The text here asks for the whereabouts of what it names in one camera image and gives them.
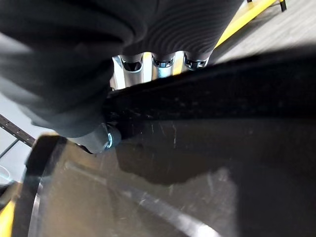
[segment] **metal bracket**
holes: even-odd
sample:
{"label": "metal bracket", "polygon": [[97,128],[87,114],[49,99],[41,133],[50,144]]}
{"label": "metal bracket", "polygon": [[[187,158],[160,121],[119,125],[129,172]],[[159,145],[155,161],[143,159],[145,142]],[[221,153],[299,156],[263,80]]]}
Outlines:
{"label": "metal bracket", "polygon": [[0,127],[29,147],[32,147],[33,143],[35,142],[35,138],[27,134],[25,131],[20,129],[2,115],[0,115]]}

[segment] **yellow stripe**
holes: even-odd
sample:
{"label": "yellow stripe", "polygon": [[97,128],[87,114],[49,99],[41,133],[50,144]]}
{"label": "yellow stripe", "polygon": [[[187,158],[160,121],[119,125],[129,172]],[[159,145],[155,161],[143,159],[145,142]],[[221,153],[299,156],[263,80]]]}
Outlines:
{"label": "yellow stripe", "polygon": [[10,201],[0,212],[0,236],[11,237],[15,203]]}
{"label": "yellow stripe", "polygon": [[225,40],[227,40],[230,36],[235,34],[239,29],[245,26],[248,22],[250,22],[253,18],[275,3],[276,0],[256,0],[254,2],[249,2],[244,6],[240,7],[221,38],[219,39],[217,45],[218,47]]}

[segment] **ribbed fabric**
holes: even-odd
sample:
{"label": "ribbed fabric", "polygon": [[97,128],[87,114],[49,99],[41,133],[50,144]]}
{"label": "ribbed fabric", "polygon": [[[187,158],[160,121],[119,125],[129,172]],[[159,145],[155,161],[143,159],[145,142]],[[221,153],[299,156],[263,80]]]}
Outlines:
{"label": "ribbed fabric", "polygon": [[0,91],[34,124],[92,131],[112,56],[210,52],[241,0],[2,0]]}

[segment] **scratched surface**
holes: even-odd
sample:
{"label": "scratched surface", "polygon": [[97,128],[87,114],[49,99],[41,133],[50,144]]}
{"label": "scratched surface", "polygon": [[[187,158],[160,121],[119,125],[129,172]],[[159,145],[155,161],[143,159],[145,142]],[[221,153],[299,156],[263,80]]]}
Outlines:
{"label": "scratched surface", "polygon": [[130,138],[103,154],[65,148],[37,236],[316,235],[314,122],[125,125]]}

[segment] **floor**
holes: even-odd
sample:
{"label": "floor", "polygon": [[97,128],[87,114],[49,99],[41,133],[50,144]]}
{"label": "floor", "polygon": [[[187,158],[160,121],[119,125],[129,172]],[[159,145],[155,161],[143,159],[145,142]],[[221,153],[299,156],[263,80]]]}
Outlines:
{"label": "floor", "polygon": [[223,62],[265,51],[316,42],[316,1],[286,0],[287,11],[272,6],[217,48],[211,60]]}

